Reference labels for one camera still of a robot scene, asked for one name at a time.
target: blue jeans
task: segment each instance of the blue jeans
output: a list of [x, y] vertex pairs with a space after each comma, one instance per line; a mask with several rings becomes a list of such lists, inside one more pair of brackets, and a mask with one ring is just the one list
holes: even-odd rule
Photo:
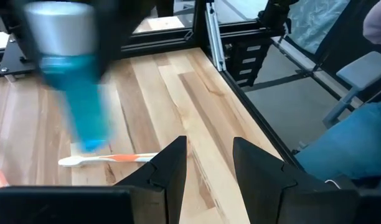
[[355, 110], [296, 158], [321, 180], [341, 174], [351, 179], [381, 177], [381, 102]]

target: gray chair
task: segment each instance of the gray chair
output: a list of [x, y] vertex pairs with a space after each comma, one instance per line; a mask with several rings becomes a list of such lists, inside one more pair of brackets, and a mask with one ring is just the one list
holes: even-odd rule
[[337, 72], [337, 76], [352, 88], [323, 119], [327, 128], [339, 122], [338, 117], [351, 103], [353, 97], [381, 78], [381, 54], [370, 52], [342, 68]]

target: wooden tabletop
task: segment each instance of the wooden tabletop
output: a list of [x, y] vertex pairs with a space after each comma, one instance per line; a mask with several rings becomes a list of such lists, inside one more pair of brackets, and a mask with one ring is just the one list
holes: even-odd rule
[[[248, 223], [235, 180], [232, 143], [243, 137], [280, 155], [201, 49], [118, 61], [102, 85], [111, 144], [98, 154], [159, 152], [188, 138], [181, 223]], [[112, 185], [140, 164], [59, 167], [79, 154], [56, 92], [0, 78], [0, 168], [12, 185]]]

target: black metal frame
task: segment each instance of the black metal frame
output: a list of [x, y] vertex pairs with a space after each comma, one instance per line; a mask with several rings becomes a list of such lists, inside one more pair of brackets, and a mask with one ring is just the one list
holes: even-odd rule
[[[196, 0], [194, 11], [194, 23], [192, 28], [182, 28], [173, 30], [162, 30], [133, 34], [125, 44], [121, 46], [120, 58], [129, 58], [141, 55], [157, 54], [161, 52], [189, 49], [193, 47], [201, 48], [206, 55], [210, 55], [209, 41], [207, 36], [205, 8], [209, 0]], [[220, 34], [223, 44], [248, 41], [257, 39], [269, 39], [284, 34], [284, 30], [273, 30], [265, 28], [258, 20], [235, 22], [220, 25]], [[0, 61], [3, 50], [0, 49]], [[242, 105], [251, 114], [252, 118], [261, 127], [268, 139], [281, 154], [283, 159], [300, 169], [302, 167], [292, 155], [291, 151], [281, 141], [273, 131], [261, 113], [255, 108], [244, 92], [236, 84], [236, 81], [227, 72], [220, 72], [224, 80], [231, 87]]]

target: wooden table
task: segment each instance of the wooden table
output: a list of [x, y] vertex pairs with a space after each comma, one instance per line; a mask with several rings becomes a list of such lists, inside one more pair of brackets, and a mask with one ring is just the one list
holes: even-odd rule
[[[98, 154], [159, 152], [186, 135], [181, 223], [248, 223], [235, 180], [233, 138], [280, 155], [201, 49], [120, 60], [102, 89], [115, 137]], [[59, 159], [79, 151], [55, 94], [35, 78], [0, 78], [0, 168], [12, 185], [112, 185], [139, 167], [59, 167]]]

